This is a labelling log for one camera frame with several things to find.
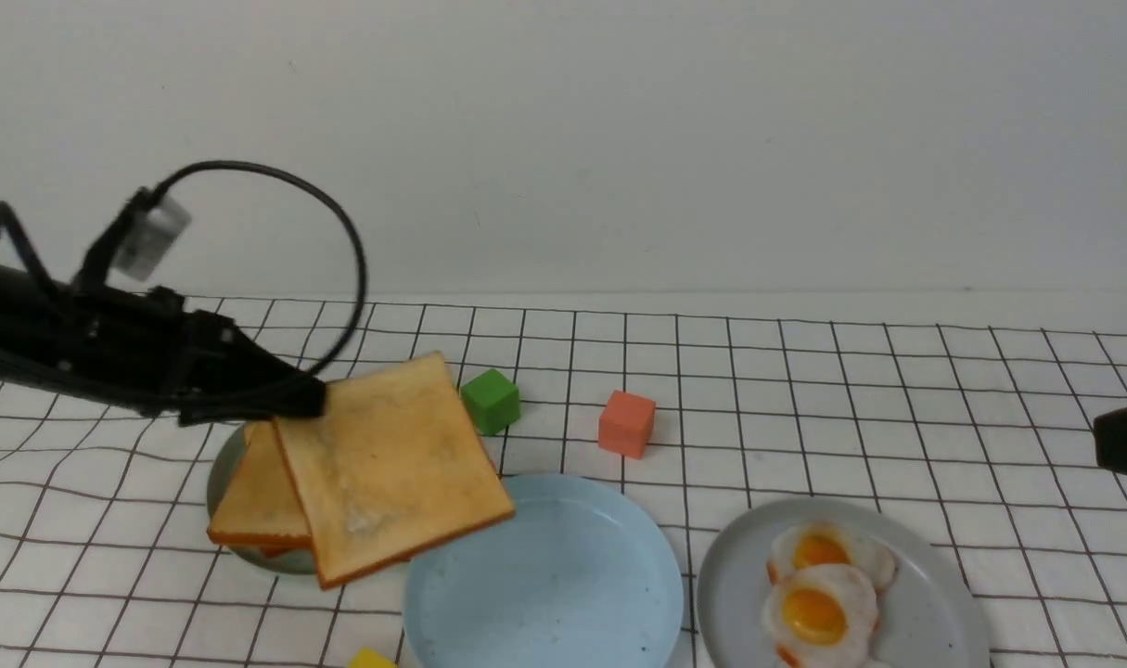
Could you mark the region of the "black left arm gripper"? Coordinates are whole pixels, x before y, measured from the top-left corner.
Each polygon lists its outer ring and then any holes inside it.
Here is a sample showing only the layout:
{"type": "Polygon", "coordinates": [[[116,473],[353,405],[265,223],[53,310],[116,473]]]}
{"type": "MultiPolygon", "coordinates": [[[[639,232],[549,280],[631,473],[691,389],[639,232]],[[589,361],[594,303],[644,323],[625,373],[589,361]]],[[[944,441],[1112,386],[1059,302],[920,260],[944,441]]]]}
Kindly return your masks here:
{"type": "Polygon", "coordinates": [[[70,388],[181,426],[323,415],[327,386],[254,342],[232,318],[186,310],[171,290],[76,295],[57,322],[70,388]]]}

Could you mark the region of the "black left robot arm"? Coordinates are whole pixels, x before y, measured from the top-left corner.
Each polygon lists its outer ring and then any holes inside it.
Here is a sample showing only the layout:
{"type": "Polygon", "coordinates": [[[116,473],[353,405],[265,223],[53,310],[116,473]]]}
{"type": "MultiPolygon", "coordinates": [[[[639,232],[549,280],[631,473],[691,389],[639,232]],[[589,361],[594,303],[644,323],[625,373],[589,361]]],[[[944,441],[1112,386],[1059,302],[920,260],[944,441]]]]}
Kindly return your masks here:
{"type": "Polygon", "coordinates": [[[0,383],[134,411],[181,426],[323,415],[327,386],[254,342],[232,318],[188,310],[181,293],[115,290],[107,267],[147,277],[190,224],[172,199],[136,196],[97,238],[70,284],[51,279],[15,212],[0,202],[21,269],[0,265],[0,383]]]}

